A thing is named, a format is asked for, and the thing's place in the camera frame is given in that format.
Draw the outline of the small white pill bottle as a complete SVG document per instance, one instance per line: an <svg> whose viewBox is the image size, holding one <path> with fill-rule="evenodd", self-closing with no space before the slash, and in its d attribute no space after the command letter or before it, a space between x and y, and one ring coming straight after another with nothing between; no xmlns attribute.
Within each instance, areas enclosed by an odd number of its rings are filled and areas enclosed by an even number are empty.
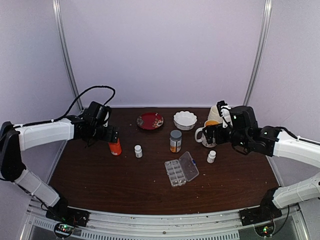
<svg viewBox="0 0 320 240"><path fill-rule="evenodd" d="M142 147L140 145L135 145L134 146L134 152L135 152L135 157L136 158L141 158L143 156Z"/></svg>

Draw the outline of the clear plastic pill organizer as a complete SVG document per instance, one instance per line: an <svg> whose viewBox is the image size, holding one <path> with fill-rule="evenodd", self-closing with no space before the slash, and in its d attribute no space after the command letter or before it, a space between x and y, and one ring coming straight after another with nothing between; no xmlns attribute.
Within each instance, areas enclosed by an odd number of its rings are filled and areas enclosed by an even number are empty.
<svg viewBox="0 0 320 240"><path fill-rule="evenodd" d="M189 151L183 153L179 159L166 161L164 167L172 187L183 186L200 174Z"/></svg>

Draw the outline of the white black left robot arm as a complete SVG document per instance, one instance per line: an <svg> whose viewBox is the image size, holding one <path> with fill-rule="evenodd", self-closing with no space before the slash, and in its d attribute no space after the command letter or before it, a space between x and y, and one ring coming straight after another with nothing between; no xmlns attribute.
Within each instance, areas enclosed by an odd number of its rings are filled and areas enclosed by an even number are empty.
<svg viewBox="0 0 320 240"><path fill-rule="evenodd" d="M119 129L109 125L112 109L105 102L90 103L80 115L67 110L50 120L24 124L6 121L0 129L0 179L11 182L36 197L61 222L72 218L67 200L54 188L42 181L22 161L21 153L28 149L60 141L82 139L115 144Z"/></svg>

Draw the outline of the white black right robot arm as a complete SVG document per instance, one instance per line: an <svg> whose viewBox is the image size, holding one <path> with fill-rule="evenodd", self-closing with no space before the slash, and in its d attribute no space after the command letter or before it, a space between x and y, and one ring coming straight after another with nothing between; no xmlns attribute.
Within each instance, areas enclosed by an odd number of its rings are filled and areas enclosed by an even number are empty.
<svg viewBox="0 0 320 240"><path fill-rule="evenodd" d="M319 142L297 136L284 126L259 127L254 109L250 106L230 107L224 101L216 106L222 122L203 128L202 133L208 144L230 143L236 152L243 155L255 152L292 159L317 168L320 166ZM319 196L320 175L316 174L295 184L268 190L256 210L256 216L266 221L276 209Z"/></svg>

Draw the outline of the orange pill bottle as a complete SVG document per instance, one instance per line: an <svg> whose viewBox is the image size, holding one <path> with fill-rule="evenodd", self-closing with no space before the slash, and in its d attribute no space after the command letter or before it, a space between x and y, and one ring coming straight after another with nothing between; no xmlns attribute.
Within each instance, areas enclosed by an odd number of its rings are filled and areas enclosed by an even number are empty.
<svg viewBox="0 0 320 240"><path fill-rule="evenodd" d="M117 139L117 142L109 142L108 143L110 152L112 155L114 156L120 156L122 153L122 147L121 147L121 143L120 143L120 139Z"/></svg>

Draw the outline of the floral mug yellow inside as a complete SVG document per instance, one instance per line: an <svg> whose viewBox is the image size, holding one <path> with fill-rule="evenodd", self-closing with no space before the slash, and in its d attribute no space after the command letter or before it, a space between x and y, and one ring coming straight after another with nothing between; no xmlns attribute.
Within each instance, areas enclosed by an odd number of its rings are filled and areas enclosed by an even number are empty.
<svg viewBox="0 0 320 240"><path fill-rule="evenodd" d="M205 132L204 132L204 128L208 127L208 126L215 126L218 125L219 122L216 120L207 120L204 123L203 127L198 128L195 133L194 133L194 139L197 143L201 143L204 147L206 148L214 148L217 144L215 142L215 138L213 138L212 143L209 144L207 142L207 139L205 137Z"/></svg>

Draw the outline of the cream ribbed ceramic mug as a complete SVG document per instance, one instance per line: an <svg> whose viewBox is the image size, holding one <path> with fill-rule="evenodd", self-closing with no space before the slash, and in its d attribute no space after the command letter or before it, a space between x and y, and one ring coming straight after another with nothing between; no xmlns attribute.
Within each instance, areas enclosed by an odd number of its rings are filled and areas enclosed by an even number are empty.
<svg viewBox="0 0 320 240"><path fill-rule="evenodd" d="M216 121L218 123L223 122L223 119L222 119L222 117L220 117L219 112L218 112L218 108L216 105L214 105L210 108L207 120L208 121Z"/></svg>

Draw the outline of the white scalloped bowl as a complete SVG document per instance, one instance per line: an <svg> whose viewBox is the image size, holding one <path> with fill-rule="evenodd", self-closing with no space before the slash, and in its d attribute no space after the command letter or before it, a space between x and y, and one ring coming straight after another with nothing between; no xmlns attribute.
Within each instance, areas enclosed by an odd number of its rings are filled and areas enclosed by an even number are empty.
<svg viewBox="0 0 320 240"><path fill-rule="evenodd" d="M183 131L192 130L198 121L197 116L193 112L180 111L173 115L174 125Z"/></svg>

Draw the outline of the grey lid supplement bottle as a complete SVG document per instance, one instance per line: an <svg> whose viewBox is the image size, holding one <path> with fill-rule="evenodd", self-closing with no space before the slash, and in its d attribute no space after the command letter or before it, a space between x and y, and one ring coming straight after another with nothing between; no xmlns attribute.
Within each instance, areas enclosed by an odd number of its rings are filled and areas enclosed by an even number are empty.
<svg viewBox="0 0 320 240"><path fill-rule="evenodd" d="M172 130L170 132L170 151L172 153L178 153L181 150L182 145L182 132L180 130Z"/></svg>

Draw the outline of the front aluminium rail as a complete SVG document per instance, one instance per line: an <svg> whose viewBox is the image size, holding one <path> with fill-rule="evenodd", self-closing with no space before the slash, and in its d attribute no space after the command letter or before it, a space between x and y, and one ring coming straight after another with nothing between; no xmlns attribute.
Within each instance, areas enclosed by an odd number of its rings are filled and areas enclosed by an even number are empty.
<svg viewBox="0 0 320 240"><path fill-rule="evenodd" d="M275 227L271 240L310 239L298 205L282 210L271 221L243 225L240 210L182 215L138 215L89 211L86 226L77 226L63 240L263 240L262 231Z"/></svg>

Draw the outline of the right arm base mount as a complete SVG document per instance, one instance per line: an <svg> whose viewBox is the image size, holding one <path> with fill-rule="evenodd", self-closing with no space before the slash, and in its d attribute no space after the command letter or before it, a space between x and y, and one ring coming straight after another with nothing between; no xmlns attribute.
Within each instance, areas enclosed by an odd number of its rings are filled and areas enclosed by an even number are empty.
<svg viewBox="0 0 320 240"><path fill-rule="evenodd" d="M282 216L278 208L253 207L239 211L242 226L253 225L255 233L259 237L271 237L276 232L275 219Z"/></svg>

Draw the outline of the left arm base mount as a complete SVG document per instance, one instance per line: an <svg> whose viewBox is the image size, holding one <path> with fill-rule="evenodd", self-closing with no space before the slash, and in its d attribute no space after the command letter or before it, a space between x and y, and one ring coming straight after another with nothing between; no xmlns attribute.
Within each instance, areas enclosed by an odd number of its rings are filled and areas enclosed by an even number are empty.
<svg viewBox="0 0 320 240"><path fill-rule="evenodd" d="M86 210L68 207L66 214L62 215L49 207L45 216L48 219L57 221L53 227L53 232L58 238L65 239L70 237L79 227L87 226L90 213Z"/></svg>

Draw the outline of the left aluminium frame post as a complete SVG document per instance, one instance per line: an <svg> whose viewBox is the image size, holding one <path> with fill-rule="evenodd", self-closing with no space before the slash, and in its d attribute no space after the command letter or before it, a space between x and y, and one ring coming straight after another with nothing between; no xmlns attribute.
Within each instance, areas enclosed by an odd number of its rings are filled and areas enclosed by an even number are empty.
<svg viewBox="0 0 320 240"><path fill-rule="evenodd" d="M62 18L62 12L61 12L61 3L59 0L53 0L52 1L52 7L53 7L53 14L56 21L58 36L60 40L61 50L62 50L62 57L64 61L64 65L67 72L67 77L71 86L71 91L73 94L73 97L76 98L79 96L79 90L76 84L76 80L74 77L74 72L71 64L71 59L68 51L67 46L67 40L66 35L64 31L64 25L63 25L63 18Z"/></svg>

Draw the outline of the aluminium frame post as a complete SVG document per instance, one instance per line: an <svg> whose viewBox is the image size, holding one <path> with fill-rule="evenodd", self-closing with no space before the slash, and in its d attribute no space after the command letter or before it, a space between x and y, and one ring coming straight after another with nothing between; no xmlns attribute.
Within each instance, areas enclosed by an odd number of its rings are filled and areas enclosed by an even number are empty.
<svg viewBox="0 0 320 240"><path fill-rule="evenodd" d="M257 77L259 74L259 69L262 62L263 53L265 50L269 29L270 29L270 24L271 24L272 6L273 6L272 0L264 1L264 9L263 9L262 21L260 26L257 50L256 50L254 62L253 62L253 67L252 67L248 87L247 87L246 94L243 101L243 105L245 106L247 106L250 103L250 99L252 97L255 83L257 81Z"/></svg>
<svg viewBox="0 0 320 240"><path fill-rule="evenodd" d="M71 86L71 91L73 94L73 97L76 98L79 96L79 90L76 84L76 80L74 77L74 72L71 64L71 59L68 51L67 46L67 40L66 35L64 31L64 25L63 25L63 18L62 18L62 12L61 12L61 3L59 0L53 0L52 1L52 7L53 7L53 14L56 21L58 36L60 40L61 50L62 50L62 57L64 61L64 65L67 72L67 77Z"/></svg>

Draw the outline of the right aluminium frame post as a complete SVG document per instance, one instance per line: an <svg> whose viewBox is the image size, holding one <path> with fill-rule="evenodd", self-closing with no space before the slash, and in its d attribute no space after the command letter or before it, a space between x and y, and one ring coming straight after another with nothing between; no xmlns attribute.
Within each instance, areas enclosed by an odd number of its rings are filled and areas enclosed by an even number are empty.
<svg viewBox="0 0 320 240"><path fill-rule="evenodd" d="M245 106L247 106L250 103L250 99L252 97L255 83L257 81L257 77L259 74L259 69L262 62L263 53L265 50L269 29L270 29L270 24L271 24L272 6L273 6L272 0L264 1L264 9L263 9L262 21L260 26L257 50L256 50L254 62L253 62L253 67L252 67L248 87L247 87L246 94L243 101L243 105Z"/></svg>

